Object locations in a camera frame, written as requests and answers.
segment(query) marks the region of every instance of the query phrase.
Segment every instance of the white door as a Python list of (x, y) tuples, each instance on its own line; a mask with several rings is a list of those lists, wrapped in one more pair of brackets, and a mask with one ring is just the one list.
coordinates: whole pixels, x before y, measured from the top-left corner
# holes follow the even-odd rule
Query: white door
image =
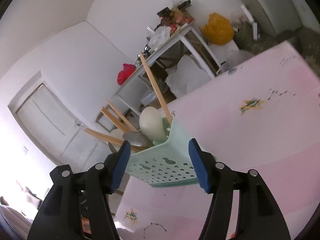
[(16, 114), (43, 152), (69, 164), (74, 173), (87, 171), (111, 153), (106, 143), (84, 132), (84, 125), (43, 84)]

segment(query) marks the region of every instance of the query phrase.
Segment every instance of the pink table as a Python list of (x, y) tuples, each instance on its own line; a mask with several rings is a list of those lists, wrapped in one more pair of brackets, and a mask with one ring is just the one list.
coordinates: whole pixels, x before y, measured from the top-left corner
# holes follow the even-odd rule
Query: pink table
[[(239, 108), (253, 98), (260, 108), (241, 115)], [(294, 238), (320, 201), (319, 104), (319, 80), (284, 42), (173, 101), (169, 109), (217, 160), (233, 170), (259, 171)], [(152, 188), (131, 177), (116, 225), (127, 228), (120, 232), (124, 240), (196, 240), (211, 199), (199, 185)]]

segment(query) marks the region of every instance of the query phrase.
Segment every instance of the metal spoon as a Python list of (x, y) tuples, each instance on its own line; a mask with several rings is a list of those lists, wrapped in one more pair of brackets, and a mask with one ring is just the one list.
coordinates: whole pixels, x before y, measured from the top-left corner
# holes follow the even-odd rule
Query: metal spoon
[(125, 132), (122, 135), (122, 138), (124, 140), (127, 140), (128, 142), (131, 143), (131, 145), (134, 146), (153, 146), (152, 141), (145, 136), (143, 133), (140, 132)]

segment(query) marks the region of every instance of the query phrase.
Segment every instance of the light green plastic basket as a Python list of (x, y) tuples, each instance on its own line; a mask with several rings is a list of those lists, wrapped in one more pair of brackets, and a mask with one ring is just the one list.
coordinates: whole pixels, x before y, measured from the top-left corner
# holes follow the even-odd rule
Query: light green plastic basket
[(198, 183), (189, 157), (188, 144), (192, 137), (173, 117), (169, 124), (163, 118), (164, 131), (169, 138), (130, 156), (126, 172), (152, 187), (176, 187)]

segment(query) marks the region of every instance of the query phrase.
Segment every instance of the plastic bag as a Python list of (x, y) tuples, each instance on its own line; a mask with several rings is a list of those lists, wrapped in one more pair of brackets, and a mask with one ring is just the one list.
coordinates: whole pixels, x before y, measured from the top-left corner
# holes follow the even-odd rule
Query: plastic bag
[(211, 80), (189, 55), (184, 55), (176, 67), (166, 69), (166, 72), (168, 77), (165, 82), (176, 98), (192, 92)]
[(136, 70), (136, 66), (132, 64), (123, 64), (123, 70), (118, 73), (117, 83), (119, 86), (122, 86), (123, 83), (132, 75)]
[(210, 14), (209, 22), (200, 30), (205, 37), (217, 45), (230, 42), (234, 36), (234, 30), (229, 20), (218, 13)]
[(152, 35), (148, 46), (151, 48), (149, 51), (156, 51), (162, 44), (164, 44), (170, 38), (171, 28), (167, 26), (159, 27)]
[(233, 51), (230, 56), (228, 56), (226, 62), (221, 66), (221, 73), (238, 66), (252, 57), (254, 57), (254, 55), (246, 50)]

